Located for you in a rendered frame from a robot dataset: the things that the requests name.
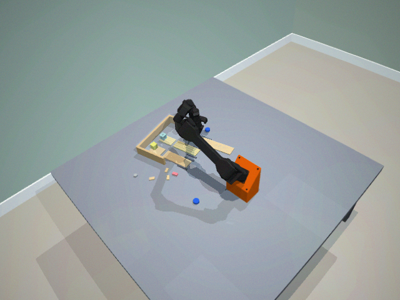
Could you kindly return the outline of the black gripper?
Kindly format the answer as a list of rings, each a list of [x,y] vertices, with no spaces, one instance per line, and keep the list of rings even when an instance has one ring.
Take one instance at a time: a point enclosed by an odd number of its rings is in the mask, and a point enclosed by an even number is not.
[[[203,130],[203,127],[204,127],[204,125],[202,125],[201,122],[204,122],[204,124],[206,124],[207,121],[208,121],[208,119],[204,116],[199,116],[199,119],[197,121],[194,121],[197,128],[199,129],[199,133],[201,133],[201,131]]]

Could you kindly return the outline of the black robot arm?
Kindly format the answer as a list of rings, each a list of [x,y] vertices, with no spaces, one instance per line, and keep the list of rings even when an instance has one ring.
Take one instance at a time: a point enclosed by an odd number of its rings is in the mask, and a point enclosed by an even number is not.
[[[186,115],[189,113],[189,117]],[[186,118],[186,119],[184,119]],[[215,165],[220,177],[232,185],[235,181],[245,183],[249,171],[229,158],[222,157],[199,133],[194,123],[199,119],[199,109],[191,99],[187,99],[177,109],[173,117],[175,130],[186,141],[193,142]]]

